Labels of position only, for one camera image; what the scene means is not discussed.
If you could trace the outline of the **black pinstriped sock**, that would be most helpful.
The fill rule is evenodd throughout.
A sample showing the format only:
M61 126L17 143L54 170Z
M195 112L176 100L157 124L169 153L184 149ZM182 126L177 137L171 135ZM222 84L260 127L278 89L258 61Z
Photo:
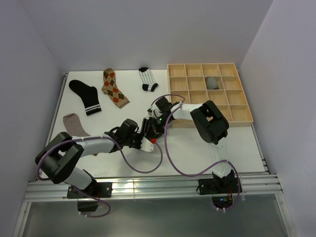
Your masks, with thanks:
M148 140L158 139L164 134L164 125L158 118L144 118L141 133Z

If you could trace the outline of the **grey sock with black stripes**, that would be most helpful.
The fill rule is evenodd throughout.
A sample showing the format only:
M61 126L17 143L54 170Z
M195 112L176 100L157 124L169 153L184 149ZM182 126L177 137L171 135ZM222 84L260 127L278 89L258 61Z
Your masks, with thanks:
M219 89L219 85L215 77L208 77L206 80L206 87L208 90L217 90Z

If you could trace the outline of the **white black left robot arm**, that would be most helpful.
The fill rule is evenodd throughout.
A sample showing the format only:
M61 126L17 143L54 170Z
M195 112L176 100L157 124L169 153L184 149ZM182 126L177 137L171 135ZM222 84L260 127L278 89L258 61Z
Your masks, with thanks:
M114 153L124 147L145 152L153 150L151 141L138 132L137 123L131 119L99 136L76 137L61 132L36 157L36 176L43 180L39 174L42 170L46 180L54 184L67 183L78 188L84 197L91 197L96 192L96 181L87 171L76 167L79 159L98 153Z

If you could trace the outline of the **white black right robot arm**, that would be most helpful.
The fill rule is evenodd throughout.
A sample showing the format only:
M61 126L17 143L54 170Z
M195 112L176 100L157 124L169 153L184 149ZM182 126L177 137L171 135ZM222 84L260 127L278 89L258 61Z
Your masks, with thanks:
M148 140L163 137L166 155L171 166L183 176L197 177L211 168L217 167L218 169L212 172L212 186L218 192L223 193L236 180L235 169L224 156L227 154L224 142L228 135L229 123L213 101L208 100L203 104L185 104L185 98L183 96L181 98L182 101L173 104L165 96L154 100L153 104L158 108L160 115L154 115L153 107L150 106L148 116L142 122L141 134ZM211 144L219 154L217 160L210 167L197 174L185 174L180 171L168 152L166 130L172 121L179 119L192 121L202 140Z

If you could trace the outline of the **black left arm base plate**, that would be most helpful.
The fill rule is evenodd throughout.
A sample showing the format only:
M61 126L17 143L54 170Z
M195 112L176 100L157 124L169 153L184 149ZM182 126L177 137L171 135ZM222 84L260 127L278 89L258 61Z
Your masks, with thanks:
M69 187L67 198L110 198L112 195L112 182L97 182L89 185L79 192L72 186Z

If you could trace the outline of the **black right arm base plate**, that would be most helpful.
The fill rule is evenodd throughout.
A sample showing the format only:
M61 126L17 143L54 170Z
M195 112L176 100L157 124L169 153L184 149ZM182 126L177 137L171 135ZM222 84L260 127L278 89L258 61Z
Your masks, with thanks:
M242 192L242 187L239 186L237 178L228 183L213 178L198 179L197 192L200 195L238 194Z

